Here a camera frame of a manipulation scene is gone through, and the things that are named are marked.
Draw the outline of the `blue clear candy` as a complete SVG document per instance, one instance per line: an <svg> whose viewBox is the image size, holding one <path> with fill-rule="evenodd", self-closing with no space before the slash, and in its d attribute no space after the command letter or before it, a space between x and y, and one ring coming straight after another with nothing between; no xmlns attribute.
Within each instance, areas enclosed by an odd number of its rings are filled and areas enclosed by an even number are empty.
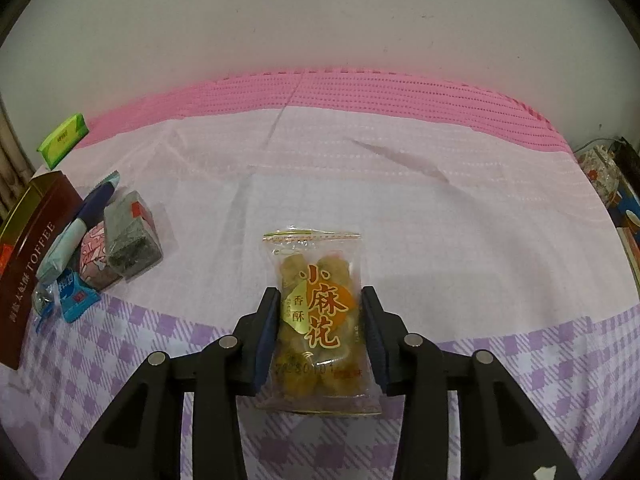
<svg viewBox="0 0 640 480"><path fill-rule="evenodd" d="M66 269L50 285L38 283L32 292L32 308L37 315L35 332L39 334L57 313L68 324L77 321L100 299L101 294L87 285L79 273L72 269Z"/></svg>

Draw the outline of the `clear fried twist snack bag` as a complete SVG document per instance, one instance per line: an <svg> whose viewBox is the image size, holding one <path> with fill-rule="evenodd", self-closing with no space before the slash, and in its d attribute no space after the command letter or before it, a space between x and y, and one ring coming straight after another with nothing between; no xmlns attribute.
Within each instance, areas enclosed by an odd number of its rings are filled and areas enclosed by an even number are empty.
<svg viewBox="0 0 640 480"><path fill-rule="evenodd" d="M305 415L378 414L360 307L360 235L287 229L265 234L262 242L281 294L265 407Z"/></svg>

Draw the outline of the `pink wrapped candy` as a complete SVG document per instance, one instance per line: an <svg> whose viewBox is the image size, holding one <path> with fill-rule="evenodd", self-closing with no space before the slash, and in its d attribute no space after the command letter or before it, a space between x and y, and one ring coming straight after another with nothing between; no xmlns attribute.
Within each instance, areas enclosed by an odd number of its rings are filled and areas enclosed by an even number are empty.
<svg viewBox="0 0 640 480"><path fill-rule="evenodd" d="M88 286L98 292L122 278L107 261L103 221L82 238L78 273Z"/></svg>

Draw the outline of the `grey sesame cake block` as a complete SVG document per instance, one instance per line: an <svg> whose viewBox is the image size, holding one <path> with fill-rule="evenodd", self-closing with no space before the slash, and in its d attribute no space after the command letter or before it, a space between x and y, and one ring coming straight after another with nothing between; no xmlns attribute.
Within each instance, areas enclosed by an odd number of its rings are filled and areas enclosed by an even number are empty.
<svg viewBox="0 0 640 480"><path fill-rule="evenodd" d="M163 259L152 212L137 191L131 191L104 210L108 265L131 280Z"/></svg>

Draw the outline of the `navy and mint snack packet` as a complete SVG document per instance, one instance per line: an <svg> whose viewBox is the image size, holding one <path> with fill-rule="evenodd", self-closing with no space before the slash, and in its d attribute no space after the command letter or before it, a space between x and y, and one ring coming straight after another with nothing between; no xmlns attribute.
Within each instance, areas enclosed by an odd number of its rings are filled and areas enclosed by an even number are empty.
<svg viewBox="0 0 640 480"><path fill-rule="evenodd" d="M36 278L41 285L49 286L61 276L84 236L102 220L119 181L120 173L111 172L82 201L72 221L58 234L40 263Z"/></svg>

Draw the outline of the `pink purple checked tablecloth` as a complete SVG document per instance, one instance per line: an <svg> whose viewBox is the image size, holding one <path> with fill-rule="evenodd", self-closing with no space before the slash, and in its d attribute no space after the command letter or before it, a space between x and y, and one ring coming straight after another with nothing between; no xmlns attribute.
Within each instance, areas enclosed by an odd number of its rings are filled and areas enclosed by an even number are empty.
<svg viewBox="0 0 640 480"><path fill-rule="evenodd" d="M153 350L229 333L274 281L262 244L361 236L360 275L442 348L494 352L597 479L639 417L639 297L624 246L546 118L466 84L382 73L263 74L94 118L62 161L78 192L118 171L164 258L77 322L29 332L1 373L1 421L58 478Z"/></svg>

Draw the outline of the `dark red toffee tin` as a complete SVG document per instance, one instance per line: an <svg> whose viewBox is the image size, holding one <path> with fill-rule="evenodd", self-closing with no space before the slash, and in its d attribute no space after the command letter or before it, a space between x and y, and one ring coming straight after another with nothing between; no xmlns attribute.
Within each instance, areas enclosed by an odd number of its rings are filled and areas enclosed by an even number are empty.
<svg viewBox="0 0 640 480"><path fill-rule="evenodd" d="M61 171L33 178L1 228L0 359L20 367L32 292L43 257L82 199Z"/></svg>

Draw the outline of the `cluttered items at right edge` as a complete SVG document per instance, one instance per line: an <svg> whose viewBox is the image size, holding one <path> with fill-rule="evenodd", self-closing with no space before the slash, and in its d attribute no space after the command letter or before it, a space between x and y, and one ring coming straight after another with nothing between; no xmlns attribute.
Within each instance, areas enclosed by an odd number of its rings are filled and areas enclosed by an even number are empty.
<svg viewBox="0 0 640 480"><path fill-rule="evenodd" d="M576 152L582 172L608 211L631 273L639 286L639 192L624 173L631 174L637 153L625 139L594 141Z"/></svg>

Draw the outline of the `green tissue pack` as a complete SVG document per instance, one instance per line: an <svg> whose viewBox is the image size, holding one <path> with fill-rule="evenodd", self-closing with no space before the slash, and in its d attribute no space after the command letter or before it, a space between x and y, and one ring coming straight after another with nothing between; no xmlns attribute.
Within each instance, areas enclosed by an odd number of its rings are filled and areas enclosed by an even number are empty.
<svg viewBox="0 0 640 480"><path fill-rule="evenodd" d="M47 167L53 170L88 133L84 115L72 115L44 138L37 152Z"/></svg>

